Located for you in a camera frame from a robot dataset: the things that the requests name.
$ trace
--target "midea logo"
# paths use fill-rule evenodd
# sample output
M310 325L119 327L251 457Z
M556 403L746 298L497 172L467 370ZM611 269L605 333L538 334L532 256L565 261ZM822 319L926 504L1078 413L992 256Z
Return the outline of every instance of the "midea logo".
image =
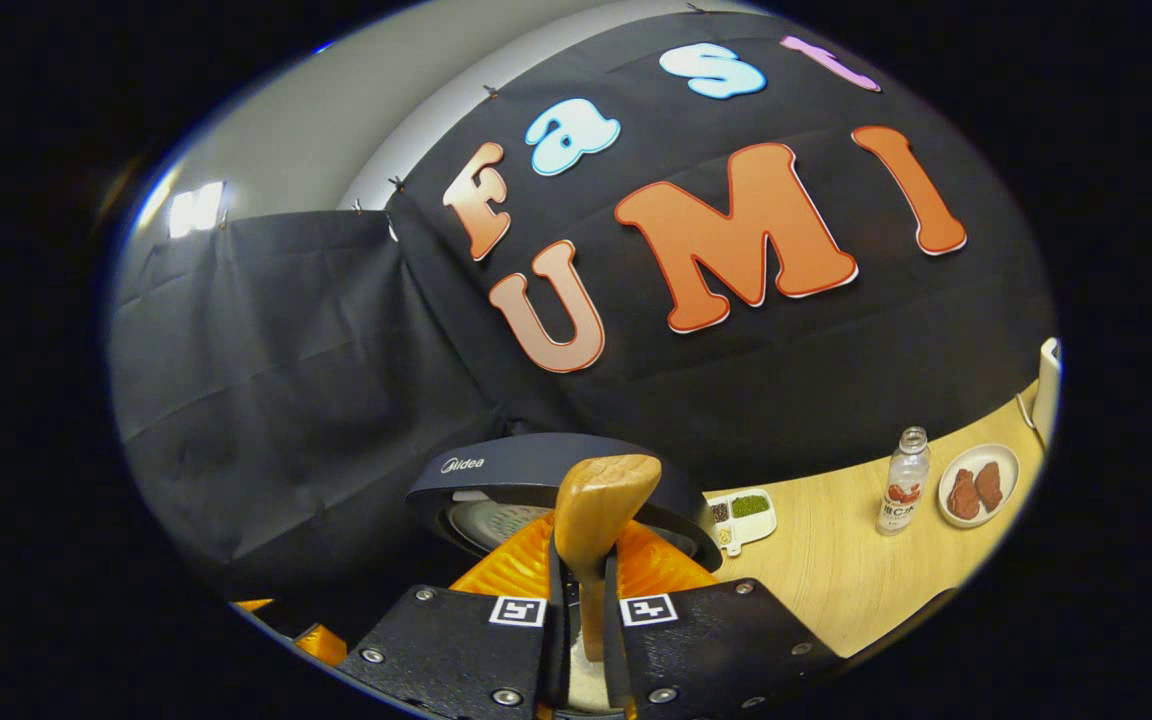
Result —
M465 470L468 468L482 468L483 458L477 460L456 460L453 457L447 462L444 462L444 473L450 473L452 470Z

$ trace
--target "letter m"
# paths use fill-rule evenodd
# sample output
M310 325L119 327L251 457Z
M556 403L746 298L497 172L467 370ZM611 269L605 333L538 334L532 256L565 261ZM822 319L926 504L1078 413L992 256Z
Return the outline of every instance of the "letter m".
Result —
M669 286L669 328L699 331L732 312L726 297L708 290L700 265L748 305L761 305L768 241L781 264L781 295L805 297L856 278L856 260L838 250L794 169L794 151L772 142L737 150L727 161L727 215L668 182L616 205L617 221L639 228Z

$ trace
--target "wooden handle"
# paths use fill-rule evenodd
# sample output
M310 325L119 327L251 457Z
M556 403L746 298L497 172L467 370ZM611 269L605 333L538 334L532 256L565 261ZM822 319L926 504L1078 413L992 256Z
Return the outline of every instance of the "wooden handle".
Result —
M660 482L649 455L590 457L573 465L554 502L554 546L579 583L585 658L602 660L602 562Z

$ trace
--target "meat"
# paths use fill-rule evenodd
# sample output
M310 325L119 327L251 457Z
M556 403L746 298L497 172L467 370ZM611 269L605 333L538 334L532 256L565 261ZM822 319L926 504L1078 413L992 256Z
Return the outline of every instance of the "meat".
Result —
M977 495L980 497L980 502L984 502L984 509L986 511L993 511L998 503L1002 502L1002 490L998 487L998 463L990 462L977 473L977 482L975 483L977 488Z
M948 506L955 518L972 520L980 514L980 497L972 484L972 471L965 468L958 470Z

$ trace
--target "bolt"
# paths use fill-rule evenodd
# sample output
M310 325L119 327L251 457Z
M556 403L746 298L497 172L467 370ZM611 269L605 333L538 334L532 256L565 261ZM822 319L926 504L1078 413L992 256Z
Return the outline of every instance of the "bolt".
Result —
M500 688L499 691L492 694L492 700L499 703L499 705L513 706L522 702L522 696L511 691L511 689Z

